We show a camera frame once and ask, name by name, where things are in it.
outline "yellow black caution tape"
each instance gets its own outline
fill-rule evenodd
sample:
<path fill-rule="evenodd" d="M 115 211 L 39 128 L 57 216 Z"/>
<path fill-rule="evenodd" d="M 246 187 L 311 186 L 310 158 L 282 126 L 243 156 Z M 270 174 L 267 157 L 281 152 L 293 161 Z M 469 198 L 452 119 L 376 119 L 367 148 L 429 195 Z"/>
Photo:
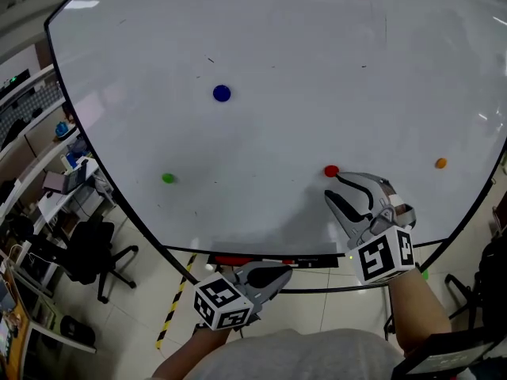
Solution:
<path fill-rule="evenodd" d="M 187 272 L 190 272 L 190 269 L 192 268 L 192 263 L 196 259 L 197 253 L 193 253 L 192 256 L 189 259 L 189 262 L 187 263 Z M 167 314 L 166 322 L 164 322 L 164 326 L 162 328 L 162 331 L 158 334 L 157 343 L 155 344 L 155 347 L 157 349 L 160 349 L 162 346 L 162 342 L 164 341 L 164 337 L 166 336 L 167 329 L 169 328 L 169 324 L 171 323 L 171 320 L 173 319 L 174 312 L 176 311 L 177 302 L 181 298 L 181 294 L 183 293 L 183 289 L 185 288 L 185 283 L 187 282 L 187 279 L 185 277 L 181 277 L 180 287 L 177 290 L 176 295 L 173 299 L 173 305 L 171 306 L 171 310 Z"/>

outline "white table surface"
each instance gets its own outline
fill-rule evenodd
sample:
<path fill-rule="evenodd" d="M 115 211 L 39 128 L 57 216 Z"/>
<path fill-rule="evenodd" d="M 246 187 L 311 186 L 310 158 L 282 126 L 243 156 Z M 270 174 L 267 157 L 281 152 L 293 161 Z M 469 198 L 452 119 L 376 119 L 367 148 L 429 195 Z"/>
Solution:
<path fill-rule="evenodd" d="M 98 170 L 98 163 L 95 159 L 80 157 L 76 163 L 81 165 L 81 162 L 85 159 L 88 159 L 88 163 L 86 163 L 86 179 L 88 180 L 95 172 Z M 44 217 L 46 222 L 50 222 L 52 218 L 62 209 L 65 204 L 69 202 L 71 197 L 81 188 L 79 185 L 76 189 L 72 190 L 72 192 L 67 194 L 59 194 L 53 193 L 51 197 L 43 196 L 37 204 L 40 213 Z"/>
<path fill-rule="evenodd" d="M 74 0 L 49 32 L 83 132 L 163 245 L 341 252 L 329 164 L 389 179 L 414 243 L 439 241 L 507 137 L 507 0 Z"/>

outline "black office chair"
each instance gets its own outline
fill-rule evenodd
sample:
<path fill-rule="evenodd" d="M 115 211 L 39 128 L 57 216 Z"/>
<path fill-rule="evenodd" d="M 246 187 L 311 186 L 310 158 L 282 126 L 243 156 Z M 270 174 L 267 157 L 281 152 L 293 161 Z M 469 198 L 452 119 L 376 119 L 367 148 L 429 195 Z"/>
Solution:
<path fill-rule="evenodd" d="M 26 217 L 11 218 L 10 227 L 15 236 L 32 243 L 31 253 L 59 264 L 72 281 L 91 284 L 99 276 L 97 299 L 104 304 L 108 302 L 108 299 L 102 295 L 108 273 L 126 283 L 130 288 L 136 287 L 135 282 L 125 279 L 115 271 L 115 268 L 119 259 L 129 252 L 137 253 L 139 248 L 135 245 L 128 246 L 116 255 L 112 255 L 110 249 L 114 224 L 103 222 L 101 215 L 93 216 L 87 222 L 80 222 L 70 240 L 56 227 L 55 231 L 67 245 L 67 249 L 60 248 L 43 237 L 33 235 L 33 225 Z"/>
<path fill-rule="evenodd" d="M 445 283 L 454 283 L 459 292 L 467 300 L 464 306 L 451 314 L 449 319 L 457 317 L 469 310 L 468 329 L 474 328 L 477 309 L 482 308 L 482 323 L 485 327 L 498 332 L 507 333 L 504 300 L 505 261 L 507 260 L 507 239 L 499 237 L 488 244 L 482 251 L 478 272 L 475 273 L 473 288 L 464 286 L 455 276 L 447 275 Z"/>

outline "blue object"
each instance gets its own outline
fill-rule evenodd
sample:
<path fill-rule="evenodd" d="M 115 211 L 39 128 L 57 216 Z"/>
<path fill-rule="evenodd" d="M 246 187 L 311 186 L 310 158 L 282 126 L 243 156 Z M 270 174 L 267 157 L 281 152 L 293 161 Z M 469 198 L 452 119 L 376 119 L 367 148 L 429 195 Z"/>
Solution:
<path fill-rule="evenodd" d="M 69 127 L 67 126 L 67 123 L 64 123 L 63 121 L 60 121 L 56 125 L 55 133 L 57 137 L 64 136 L 69 131 Z"/>
<path fill-rule="evenodd" d="M 217 101 L 227 101 L 231 98 L 231 90 L 226 85 L 218 85 L 213 89 L 213 97 Z"/>
<path fill-rule="evenodd" d="M 72 152 L 69 152 L 68 154 L 66 154 L 65 158 L 67 158 L 67 160 L 71 164 L 72 169 L 76 169 L 78 167 L 78 164 L 76 163 L 76 160 L 74 159 L 74 155 L 72 154 Z"/>

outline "tiled floor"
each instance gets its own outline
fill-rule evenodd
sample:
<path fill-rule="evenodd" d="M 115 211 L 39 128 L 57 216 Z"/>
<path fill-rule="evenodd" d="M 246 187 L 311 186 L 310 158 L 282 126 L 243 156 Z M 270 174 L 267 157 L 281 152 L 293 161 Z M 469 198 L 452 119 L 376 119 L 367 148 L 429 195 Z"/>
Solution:
<path fill-rule="evenodd" d="M 451 313 L 463 302 L 453 298 L 444 285 L 444 277 L 451 272 L 465 284 L 473 283 L 482 249 L 490 240 L 491 207 L 507 190 L 507 176 L 501 170 L 495 174 L 497 184 L 475 213 L 463 232 L 444 255 L 429 268 L 429 285 Z M 187 285 L 171 321 L 162 350 L 155 341 L 164 318 L 177 291 L 181 276 L 163 260 L 143 235 L 126 218 L 119 207 L 106 218 L 116 224 L 115 249 L 138 245 L 139 253 L 120 265 L 126 276 L 137 282 L 131 290 L 109 279 L 106 293 L 109 304 L 97 301 L 97 283 L 82 286 L 66 276 L 60 281 L 55 298 L 60 308 L 91 325 L 97 334 L 97 354 L 72 351 L 68 373 L 73 378 L 142 379 L 150 376 L 164 358 L 174 353 L 192 335 L 198 321 L 191 305 L 192 287 Z M 435 245 L 416 249 L 416 258 L 425 260 Z M 186 264 L 190 254 L 175 252 Z M 206 256 L 199 255 L 192 273 L 204 278 L 210 272 L 205 266 Z M 294 272 L 290 287 L 345 287 L 358 285 L 352 266 L 340 259 L 341 266 L 332 269 L 300 270 Z M 336 328 L 367 329 L 380 336 L 389 313 L 385 289 L 372 289 L 335 294 L 280 294 L 265 305 L 261 321 L 244 329 L 245 336 L 259 336 L 280 329 L 292 328 L 301 333 L 314 333 Z M 233 332 L 231 340 L 238 339 Z M 392 336 L 390 342 L 395 344 Z"/>

